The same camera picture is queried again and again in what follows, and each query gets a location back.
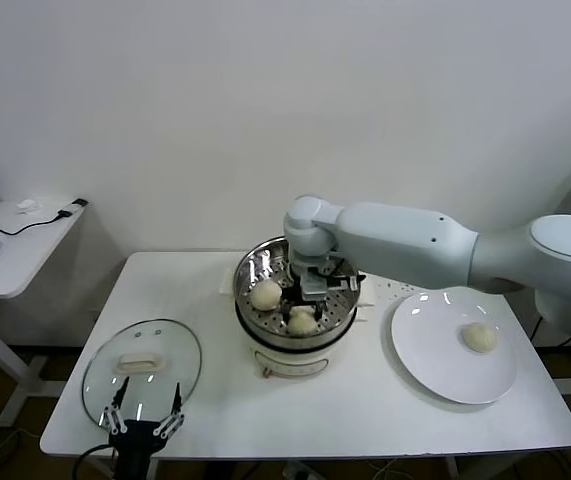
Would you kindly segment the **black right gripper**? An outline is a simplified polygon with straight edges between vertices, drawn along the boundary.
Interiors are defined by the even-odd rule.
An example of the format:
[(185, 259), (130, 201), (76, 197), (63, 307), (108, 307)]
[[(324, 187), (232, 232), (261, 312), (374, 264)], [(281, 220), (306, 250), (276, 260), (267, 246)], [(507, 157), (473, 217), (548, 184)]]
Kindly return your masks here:
[[(294, 305), (313, 305), (325, 300), (326, 279), (314, 273), (303, 273), (292, 286), (282, 289), (282, 298)], [(282, 317), (284, 327), (290, 322), (292, 304), (283, 302), (279, 306), (279, 313)], [(325, 305), (316, 304), (314, 318), (316, 322), (323, 322), (325, 315)]]

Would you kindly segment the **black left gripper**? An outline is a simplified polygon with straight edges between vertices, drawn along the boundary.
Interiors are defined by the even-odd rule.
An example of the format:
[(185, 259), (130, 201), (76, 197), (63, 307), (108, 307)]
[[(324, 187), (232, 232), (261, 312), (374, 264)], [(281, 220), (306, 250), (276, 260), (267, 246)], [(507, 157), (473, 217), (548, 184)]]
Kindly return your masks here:
[(104, 408), (104, 420), (110, 430), (108, 444), (118, 454), (115, 480), (144, 480), (153, 454), (164, 447), (163, 438), (171, 438), (183, 425), (181, 384), (177, 383), (170, 413), (160, 423), (154, 421), (124, 420), (121, 405), (129, 384), (126, 377), (121, 387)]

